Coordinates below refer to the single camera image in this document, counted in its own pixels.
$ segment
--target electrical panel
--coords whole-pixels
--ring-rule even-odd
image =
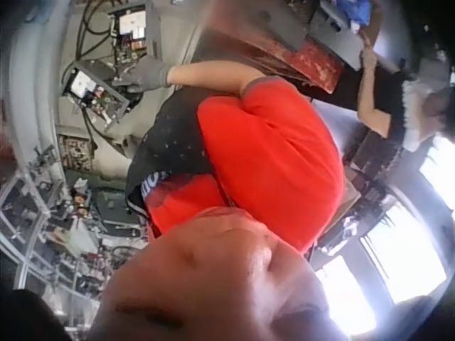
[[[145,55],[161,56],[161,21],[152,1],[138,1],[112,9],[111,37],[114,65],[120,74]]]
[[[111,87],[116,76],[114,69],[99,60],[75,61],[67,72],[62,95],[103,120],[107,131],[142,98],[125,87]]]

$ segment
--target work glove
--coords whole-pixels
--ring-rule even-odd
[[[135,66],[126,69],[119,79],[114,80],[115,87],[128,87],[128,92],[137,93],[170,87],[168,74],[171,69],[160,60],[150,55],[143,57]]]

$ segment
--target white label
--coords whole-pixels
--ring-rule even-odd
[[[79,98],[83,98],[87,90],[92,92],[96,86],[97,83],[93,82],[85,73],[79,71],[71,84],[71,92]]]
[[[139,27],[133,30],[133,39],[145,38],[145,27]]]
[[[146,27],[145,11],[134,12],[120,17],[120,34],[128,34],[134,32],[138,28]]]

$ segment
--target window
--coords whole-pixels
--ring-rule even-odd
[[[400,203],[360,241],[395,303],[428,295],[446,279],[427,230]]]
[[[447,206],[455,210],[455,145],[440,136],[435,137],[420,172]]]
[[[342,256],[316,272],[330,307],[330,316],[347,335],[358,335],[376,327],[373,309]]]

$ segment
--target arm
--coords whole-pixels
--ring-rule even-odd
[[[251,81],[261,77],[264,77],[262,72],[247,65],[210,61],[172,67],[168,74],[168,83],[205,87],[240,96]]]
[[[142,58],[113,82],[129,92],[145,92],[170,85],[205,87],[237,96],[253,80],[264,74],[253,67],[227,61],[210,61],[171,66],[151,56]]]
[[[372,48],[363,51],[363,77],[358,90],[359,120],[368,128],[387,138],[390,126],[390,115],[375,108],[375,68],[377,58]]]

